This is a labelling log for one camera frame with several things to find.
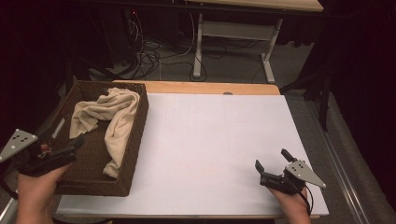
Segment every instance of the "basket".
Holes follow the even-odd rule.
[[[107,95],[107,90],[114,87],[135,91],[140,95],[118,178],[103,174],[106,164],[111,161],[105,144],[105,133],[110,121],[99,120],[97,129],[84,134],[85,142],[77,150],[77,161],[63,175],[56,193],[98,196],[127,196],[129,194],[149,111],[144,84],[77,81],[51,124],[51,129],[55,130],[64,119],[62,128],[53,140],[52,148],[54,150],[62,148],[70,141],[69,130],[76,103],[96,101],[100,95]]]

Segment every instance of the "crumpled towel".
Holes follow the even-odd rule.
[[[70,126],[70,138],[97,128],[97,122],[111,120],[105,134],[105,143],[112,161],[104,174],[117,178],[125,153],[129,134],[134,124],[134,115],[140,95],[126,89],[108,89],[96,102],[82,101],[76,104]]]

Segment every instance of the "human hand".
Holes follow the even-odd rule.
[[[311,219],[307,213],[307,204],[299,194],[289,195],[275,189],[268,188],[277,198],[286,219],[290,224],[309,224]],[[306,188],[302,190],[306,198]]]
[[[18,175],[17,224],[52,223],[51,202],[56,185],[71,164],[40,177]]]

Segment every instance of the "white sheet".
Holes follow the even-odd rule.
[[[309,164],[283,96],[150,93],[128,197],[63,196],[59,214],[122,216],[279,216],[255,169],[281,175],[289,153]],[[310,186],[313,215],[329,211]]]

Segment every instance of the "table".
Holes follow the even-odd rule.
[[[269,7],[280,10],[301,10],[301,11],[315,11],[323,10],[322,5],[317,0],[188,0],[193,3],[208,3],[208,4],[224,4],[240,7]],[[198,34],[197,34],[197,50],[195,53],[193,76],[199,78],[202,67],[202,37],[220,36],[230,38],[243,38],[252,40],[268,41],[269,45],[265,53],[262,53],[262,65],[267,77],[268,83],[275,84],[274,74],[271,69],[269,59],[274,49],[277,36],[282,24],[282,19],[278,19],[276,24],[271,26],[253,25],[245,23],[225,22],[225,21],[205,21],[203,13],[200,13],[198,20]]]
[[[308,165],[309,160],[285,98],[275,86],[144,83],[148,90],[148,119],[130,195],[64,195],[59,214],[282,217],[276,199],[259,184],[255,160],[260,160],[267,172],[279,175],[287,165],[280,154],[282,147]],[[311,190],[315,198],[313,216],[327,215],[320,190]]]

